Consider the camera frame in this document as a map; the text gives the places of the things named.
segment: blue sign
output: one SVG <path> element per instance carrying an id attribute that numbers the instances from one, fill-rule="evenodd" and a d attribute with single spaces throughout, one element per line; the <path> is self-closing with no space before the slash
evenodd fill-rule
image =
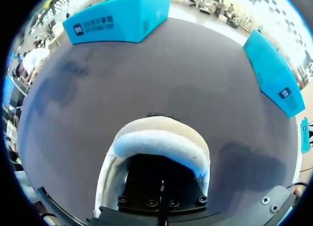
<path id="1" fill-rule="evenodd" d="M 244 50 L 260 90 L 288 117 L 303 111 L 305 106 L 297 81 L 275 47 L 261 33 L 253 30 Z"/>
<path id="2" fill-rule="evenodd" d="M 106 0 L 69 17 L 63 26 L 72 44 L 141 42 L 168 17 L 170 0 Z"/>
<path id="3" fill-rule="evenodd" d="M 309 120 L 304 118 L 301 121 L 301 153 L 307 153 L 310 150 L 309 140 Z"/>

